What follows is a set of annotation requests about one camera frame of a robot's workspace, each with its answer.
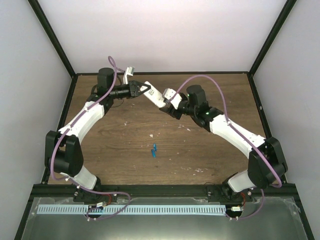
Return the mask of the white remote control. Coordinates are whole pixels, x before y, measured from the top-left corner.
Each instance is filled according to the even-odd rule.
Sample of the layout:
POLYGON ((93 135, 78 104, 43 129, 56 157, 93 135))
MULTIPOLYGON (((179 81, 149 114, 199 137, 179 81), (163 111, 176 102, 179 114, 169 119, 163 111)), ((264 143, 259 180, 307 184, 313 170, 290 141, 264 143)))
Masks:
POLYGON ((149 85, 150 89, 143 93, 154 105, 158 108, 163 108, 166 106, 165 99, 160 91, 158 91, 150 82, 145 81, 144 84, 149 85))

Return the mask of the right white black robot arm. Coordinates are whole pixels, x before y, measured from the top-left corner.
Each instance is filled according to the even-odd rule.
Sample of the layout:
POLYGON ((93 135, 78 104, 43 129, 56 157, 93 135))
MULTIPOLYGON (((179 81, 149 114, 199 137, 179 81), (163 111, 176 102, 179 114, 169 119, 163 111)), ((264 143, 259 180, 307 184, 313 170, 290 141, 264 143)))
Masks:
POLYGON ((169 105, 162 107, 161 111, 175 119, 180 119, 182 115, 190 116, 199 127, 223 138, 247 157, 247 169, 224 181, 222 195, 225 200, 236 200, 245 189, 264 190, 274 182, 278 182, 278 186, 282 184, 280 178, 287 172, 288 166, 276 138, 265 138, 226 120, 223 111, 209 105, 200 85, 189 86, 187 94, 167 88, 162 97, 169 105))

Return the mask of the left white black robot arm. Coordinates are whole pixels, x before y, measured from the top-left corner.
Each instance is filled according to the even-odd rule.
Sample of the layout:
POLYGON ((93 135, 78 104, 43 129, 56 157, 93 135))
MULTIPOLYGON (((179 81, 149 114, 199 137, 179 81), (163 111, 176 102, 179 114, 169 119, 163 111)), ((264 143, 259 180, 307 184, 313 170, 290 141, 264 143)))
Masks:
POLYGON ((133 99, 151 86, 135 80, 123 80, 116 84, 116 70, 105 67, 97 74, 97 84, 91 89, 83 108, 64 127, 49 131, 45 138, 45 166, 51 177, 60 174, 63 180, 72 181, 78 187, 84 187, 84 195, 89 201, 97 202, 102 196, 98 177, 84 166, 81 143, 90 129, 102 119, 114 104, 115 99, 133 99))

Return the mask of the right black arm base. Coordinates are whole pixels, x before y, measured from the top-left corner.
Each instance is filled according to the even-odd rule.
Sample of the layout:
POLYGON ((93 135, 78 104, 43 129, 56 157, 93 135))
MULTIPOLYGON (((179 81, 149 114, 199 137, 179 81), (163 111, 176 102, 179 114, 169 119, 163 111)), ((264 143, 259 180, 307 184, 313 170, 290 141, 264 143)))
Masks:
POLYGON ((253 197, 244 192, 234 192, 230 187, 222 184, 206 185, 208 199, 213 202, 241 202, 246 200, 253 201, 253 197))

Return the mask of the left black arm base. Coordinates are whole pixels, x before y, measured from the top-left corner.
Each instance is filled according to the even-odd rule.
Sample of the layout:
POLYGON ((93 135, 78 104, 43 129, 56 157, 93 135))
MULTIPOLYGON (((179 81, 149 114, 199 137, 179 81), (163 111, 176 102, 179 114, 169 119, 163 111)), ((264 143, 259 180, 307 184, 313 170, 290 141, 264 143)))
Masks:
POLYGON ((114 194, 111 192, 117 192, 119 187, 116 185, 107 185, 103 184, 100 187, 95 187, 93 191, 96 192, 104 192, 104 194, 100 193, 92 193, 82 188, 76 188, 75 186, 72 188, 73 200, 75 202, 84 202, 84 203, 97 203, 97 202, 108 202, 110 199, 114 199, 114 194))

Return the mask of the blue battery lower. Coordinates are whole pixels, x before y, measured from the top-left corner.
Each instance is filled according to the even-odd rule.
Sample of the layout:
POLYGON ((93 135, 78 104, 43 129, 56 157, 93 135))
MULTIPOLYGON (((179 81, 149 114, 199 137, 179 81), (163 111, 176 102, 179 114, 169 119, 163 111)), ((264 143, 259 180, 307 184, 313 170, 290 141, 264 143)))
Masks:
POLYGON ((151 154, 153 158, 156 158, 156 151, 154 149, 151 150, 151 154))

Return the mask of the black aluminium frame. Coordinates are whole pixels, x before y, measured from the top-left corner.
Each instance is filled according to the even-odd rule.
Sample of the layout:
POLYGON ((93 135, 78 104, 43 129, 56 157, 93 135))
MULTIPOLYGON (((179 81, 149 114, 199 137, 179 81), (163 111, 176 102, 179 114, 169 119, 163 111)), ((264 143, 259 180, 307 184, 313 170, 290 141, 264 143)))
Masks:
MULTIPOLYGON (((72 97, 74 95, 74 91, 76 88, 76 83, 80 76, 79 73, 75 73, 63 47, 61 46, 49 20, 47 19, 40 3, 37 0, 30 0, 29 5, 31 6, 33 12, 38 18, 42 28, 44 29, 46 35, 49 37, 54 49, 58 53, 58 56, 62 60, 64 67, 68 71, 71 77, 70 87, 67 93, 67 97, 62 109, 62 113, 59 119, 58 126, 62 127, 67 119, 67 114, 71 105, 72 97)), ((263 62, 265 56, 267 55, 270 47, 272 46, 274 40, 276 39, 278 33, 280 32, 282 26, 287 20, 289 14, 294 8, 296 1, 287 0, 281 9, 274 25, 272 26, 266 40, 264 41, 256 59, 254 60, 249 71, 245 72, 246 77, 248 79, 248 83, 250 85, 250 89, 254 98, 255 105, 257 107, 257 111, 259 114, 260 121, 262 123, 263 131, 270 137, 272 135, 270 126, 264 112, 261 99, 254 81, 254 75, 263 62)), ((303 226, 303 231, 306 234, 306 238, 308 240, 314 239, 314 235, 312 233, 312 229, 310 227, 307 215, 303 208, 303 204, 301 202, 297 187, 293 183, 288 183, 287 178, 282 176, 281 178, 282 187, 281 188, 269 188, 264 193, 268 197, 293 197, 295 203, 297 204, 297 209, 300 210, 299 217, 301 220, 301 224, 303 226)), ((32 191, 30 197, 28 199, 27 205, 25 207, 23 216, 21 218, 18 230, 15 235, 15 239, 21 240, 23 238, 24 233, 27 231, 27 225, 29 222, 29 216, 31 215, 32 209, 32 201, 35 198, 40 197, 69 197, 71 196, 72 190, 74 187, 72 186, 62 186, 58 184, 49 185, 49 170, 45 169, 41 183, 35 184, 32 187, 32 191)), ((117 185, 118 189, 128 190, 130 194, 134 197, 146 197, 146 198, 178 198, 178 197, 203 197, 207 195, 208 200, 219 200, 222 197, 222 193, 218 193, 217 190, 220 189, 222 185, 220 184, 169 184, 169 185, 117 185), (209 193, 209 190, 215 190, 214 193, 209 193)))

